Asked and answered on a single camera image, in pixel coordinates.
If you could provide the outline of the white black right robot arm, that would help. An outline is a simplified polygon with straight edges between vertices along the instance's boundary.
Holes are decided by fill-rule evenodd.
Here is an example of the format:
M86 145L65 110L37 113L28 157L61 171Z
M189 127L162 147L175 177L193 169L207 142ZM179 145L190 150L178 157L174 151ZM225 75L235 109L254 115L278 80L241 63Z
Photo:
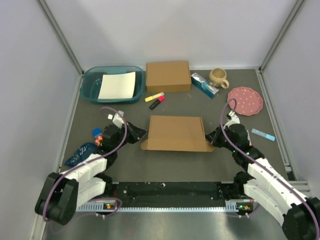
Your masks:
M242 124L218 126L205 138L216 148L228 149L243 168L234 177L232 187L222 190L225 199L247 196L255 200L276 219L289 240L320 238L320 200L290 185L250 144Z

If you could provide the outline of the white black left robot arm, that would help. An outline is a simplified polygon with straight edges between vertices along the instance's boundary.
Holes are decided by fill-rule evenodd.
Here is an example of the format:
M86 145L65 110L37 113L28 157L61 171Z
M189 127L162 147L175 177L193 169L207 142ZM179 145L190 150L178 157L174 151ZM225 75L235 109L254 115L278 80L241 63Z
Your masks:
M121 127L107 125L93 150L86 148L72 168L47 176L34 207L35 213L44 221L64 226L83 204L99 196L109 198L114 191L113 180L104 172L116 161L121 147L137 143L147 132L131 122Z

